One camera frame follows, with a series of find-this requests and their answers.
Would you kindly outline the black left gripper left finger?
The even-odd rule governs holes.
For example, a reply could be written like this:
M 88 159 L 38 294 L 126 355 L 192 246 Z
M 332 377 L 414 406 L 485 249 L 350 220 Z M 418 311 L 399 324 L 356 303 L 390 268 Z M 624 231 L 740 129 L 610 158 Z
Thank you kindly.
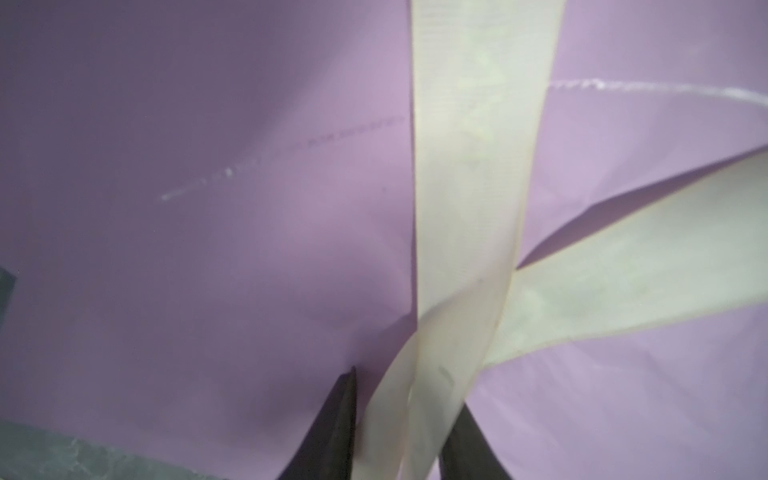
M 338 377 L 279 480 L 350 480 L 357 416 L 357 374 Z

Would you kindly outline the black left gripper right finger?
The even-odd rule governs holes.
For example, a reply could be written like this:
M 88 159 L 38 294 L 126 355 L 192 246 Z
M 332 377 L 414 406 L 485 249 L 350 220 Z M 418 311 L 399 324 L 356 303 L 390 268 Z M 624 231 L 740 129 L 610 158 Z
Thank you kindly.
M 512 480 L 466 404 L 439 455 L 441 480 Z

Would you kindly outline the pink purple wrapping paper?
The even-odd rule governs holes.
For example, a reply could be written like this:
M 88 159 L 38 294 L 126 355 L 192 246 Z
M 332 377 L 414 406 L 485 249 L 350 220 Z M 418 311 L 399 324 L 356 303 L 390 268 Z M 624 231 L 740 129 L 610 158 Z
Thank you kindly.
M 1 416 L 275 479 L 416 332 L 415 1 L 1 5 Z M 763 1 L 562 1 L 518 269 L 752 154 Z M 517 479 L 763 479 L 767 298 L 560 341 L 464 404 Z

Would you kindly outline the cream printed ribbon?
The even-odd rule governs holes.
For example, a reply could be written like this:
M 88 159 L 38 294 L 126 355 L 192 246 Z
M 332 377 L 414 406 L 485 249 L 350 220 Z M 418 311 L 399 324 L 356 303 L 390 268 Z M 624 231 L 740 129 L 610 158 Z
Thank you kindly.
M 485 366 L 767 298 L 761 154 L 517 268 L 549 90 L 760 102 L 731 86 L 554 81 L 565 10 L 562 1 L 411 5 L 419 320 L 365 411 L 355 479 L 426 478 Z

